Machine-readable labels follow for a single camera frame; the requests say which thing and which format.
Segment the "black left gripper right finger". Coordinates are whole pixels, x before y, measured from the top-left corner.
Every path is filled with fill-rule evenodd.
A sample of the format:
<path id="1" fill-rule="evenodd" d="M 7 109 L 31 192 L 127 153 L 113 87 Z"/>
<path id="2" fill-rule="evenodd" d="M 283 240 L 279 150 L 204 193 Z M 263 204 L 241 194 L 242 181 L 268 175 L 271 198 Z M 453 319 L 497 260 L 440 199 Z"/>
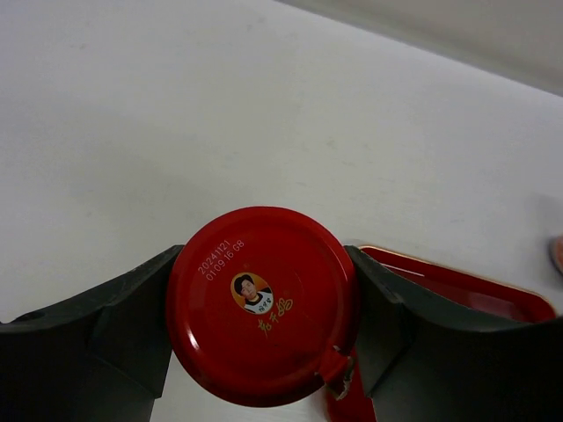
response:
<path id="1" fill-rule="evenodd" d="M 347 248 L 359 283 L 355 349 L 380 421 L 559 421 L 562 320 L 471 309 Z"/>

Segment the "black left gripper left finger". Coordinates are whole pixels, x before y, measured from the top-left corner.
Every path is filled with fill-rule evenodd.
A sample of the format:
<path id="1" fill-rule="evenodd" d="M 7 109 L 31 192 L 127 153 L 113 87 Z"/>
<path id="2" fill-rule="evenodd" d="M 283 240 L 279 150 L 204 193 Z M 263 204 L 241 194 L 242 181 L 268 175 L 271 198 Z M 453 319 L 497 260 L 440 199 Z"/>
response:
<path id="1" fill-rule="evenodd" d="M 112 280 L 1 326 L 3 421 L 148 421 L 172 346 L 174 245 Z"/>

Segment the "red lid chili sauce jar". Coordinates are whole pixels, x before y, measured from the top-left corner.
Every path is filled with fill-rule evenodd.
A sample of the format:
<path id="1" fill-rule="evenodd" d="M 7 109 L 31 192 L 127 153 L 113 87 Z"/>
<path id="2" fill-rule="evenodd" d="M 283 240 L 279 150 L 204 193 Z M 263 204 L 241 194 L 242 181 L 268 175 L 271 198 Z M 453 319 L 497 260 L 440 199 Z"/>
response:
<path id="1" fill-rule="evenodd" d="M 352 367 L 354 265 L 331 232 L 290 209 L 240 208 L 202 227 L 173 265 L 165 310 L 182 367 L 234 404 L 342 391 Z"/>

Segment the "red lacquer tray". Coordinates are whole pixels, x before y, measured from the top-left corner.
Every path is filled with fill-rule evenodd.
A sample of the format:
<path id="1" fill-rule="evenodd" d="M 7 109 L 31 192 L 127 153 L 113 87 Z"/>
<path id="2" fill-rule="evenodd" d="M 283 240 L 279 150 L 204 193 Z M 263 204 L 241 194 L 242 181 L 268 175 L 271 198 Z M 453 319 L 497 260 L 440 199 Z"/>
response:
<path id="1" fill-rule="evenodd" d="M 465 307 L 524 323 L 560 317 L 540 295 L 375 246 L 357 247 L 393 273 Z M 355 371 L 342 399 L 327 397 L 331 421 L 380 421 L 365 395 L 355 349 Z"/>

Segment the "pink spice jar grey lid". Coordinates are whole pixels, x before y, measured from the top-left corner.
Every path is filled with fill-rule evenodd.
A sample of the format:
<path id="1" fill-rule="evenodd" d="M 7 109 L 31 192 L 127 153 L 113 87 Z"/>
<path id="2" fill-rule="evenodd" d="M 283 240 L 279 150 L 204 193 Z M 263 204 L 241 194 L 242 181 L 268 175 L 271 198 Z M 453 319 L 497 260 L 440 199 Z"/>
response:
<path id="1" fill-rule="evenodd" d="M 563 236 L 553 237 L 548 243 L 548 252 L 554 268 L 563 275 Z"/>

